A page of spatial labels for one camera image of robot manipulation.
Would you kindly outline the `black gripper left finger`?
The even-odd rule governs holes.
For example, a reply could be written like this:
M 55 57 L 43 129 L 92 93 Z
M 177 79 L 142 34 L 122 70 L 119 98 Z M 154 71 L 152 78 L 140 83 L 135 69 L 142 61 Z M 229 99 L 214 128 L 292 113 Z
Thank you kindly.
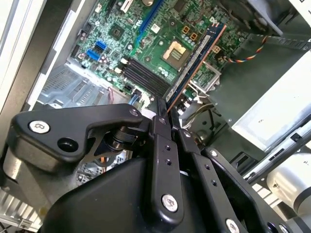
M 130 150 L 134 159 L 81 185 L 58 200 L 56 210 L 82 219 L 100 208 L 124 211 L 138 198 L 146 221 L 176 226 L 184 216 L 177 145 L 172 119 L 163 100 L 149 119 L 126 103 L 28 111 L 12 118 L 7 144 L 15 157 L 34 169 L 33 177 L 49 183 L 72 174 L 81 162 L 109 152 Z

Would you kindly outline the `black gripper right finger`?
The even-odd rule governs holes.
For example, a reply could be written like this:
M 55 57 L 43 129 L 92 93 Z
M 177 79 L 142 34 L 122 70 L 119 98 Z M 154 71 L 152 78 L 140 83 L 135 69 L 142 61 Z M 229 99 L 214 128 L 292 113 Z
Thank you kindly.
M 200 150 L 169 112 L 181 167 L 189 174 L 207 232 L 290 233 L 291 228 L 214 148 Z

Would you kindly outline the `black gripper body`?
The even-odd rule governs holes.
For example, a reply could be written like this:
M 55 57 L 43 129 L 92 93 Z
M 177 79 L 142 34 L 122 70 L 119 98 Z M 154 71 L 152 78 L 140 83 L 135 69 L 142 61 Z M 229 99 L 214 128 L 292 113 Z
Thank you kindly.
M 188 176 L 170 159 L 132 159 L 62 196 L 43 233 L 207 233 Z

